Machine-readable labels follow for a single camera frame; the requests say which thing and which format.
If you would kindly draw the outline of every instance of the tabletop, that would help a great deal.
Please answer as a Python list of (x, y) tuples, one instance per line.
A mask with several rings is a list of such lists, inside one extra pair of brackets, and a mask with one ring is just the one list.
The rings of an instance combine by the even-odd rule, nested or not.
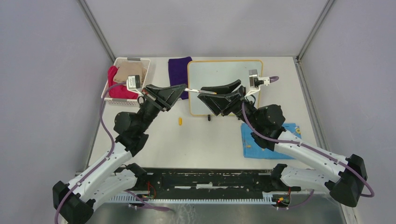
[[(154, 72), (152, 84), (170, 85), (169, 57), (153, 57), (150, 69)], [(261, 88), (260, 106), (281, 105), (286, 123), (300, 126), (302, 139), (316, 145), (303, 91), (292, 57), (192, 57), (193, 60), (259, 59), (264, 63), (263, 76), (279, 76), (279, 80)], [(113, 138), (114, 117), (119, 112), (136, 112), (138, 107), (106, 105), (103, 120)], [(168, 112), (160, 112), (146, 131), (145, 147), (126, 164), (136, 162), (141, 167), (154, 168), (226, 168), (272, 169), (278, 163), (297, 168), (308, 168), (296, 160), (266, 160), (243, 157), (240, 125), (235, 116), (196, 117), (190, 114), (188, 100), (180, 100)], [(93, 164), (111, 146), (102, 126), (99, 127), (88, 165)]]

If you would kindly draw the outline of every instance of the brown towel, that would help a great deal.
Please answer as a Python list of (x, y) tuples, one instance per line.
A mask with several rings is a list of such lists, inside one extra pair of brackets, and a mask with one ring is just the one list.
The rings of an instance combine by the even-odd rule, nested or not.
[(123, 62), (118, 68), (117, 74), (115, 74), (113, 81), (116, 83), (126, 82), (128, 76), (140, 76), (140, 83), (143, 84), (144, 78), (146, 77), (147, 69), (143, 67), (141, 62)]

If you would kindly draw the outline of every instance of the white marker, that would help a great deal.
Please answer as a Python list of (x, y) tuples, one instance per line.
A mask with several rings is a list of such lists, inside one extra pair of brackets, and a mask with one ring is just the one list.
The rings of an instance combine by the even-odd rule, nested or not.
[(187, 92), (197, 92), (197, 93), (217, 94), (216, 92), (205, 91), (205, 90), (195, 90), (195, 89), (190, 89), (190, 88), (185, 88), (184, 91), (187, 91)]

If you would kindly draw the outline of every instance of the purple towel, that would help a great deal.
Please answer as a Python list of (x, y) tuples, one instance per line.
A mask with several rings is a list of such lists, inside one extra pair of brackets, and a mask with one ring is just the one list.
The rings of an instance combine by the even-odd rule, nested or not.
[[(170, 85), (186, 84), (188, 85), (187, 65), (192, 61), (191, 57), (169, 59), (168, 72)], [(181, 99), (188, 99), (188, 92), (183, 92)]]

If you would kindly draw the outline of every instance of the white wall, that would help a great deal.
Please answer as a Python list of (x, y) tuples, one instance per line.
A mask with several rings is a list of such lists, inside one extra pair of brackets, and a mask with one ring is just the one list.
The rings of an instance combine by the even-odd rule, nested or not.
[(360, 224), (395, 223), (396, 1), (337, 1), (303, 58), (332, 151), (364, 158)]
[(87, 0), (116, 56), (296, 56), (326, 0)]
[(53, 223), (83, 167), (111, 65), (75, 0), (1, 1), (0, 223)]

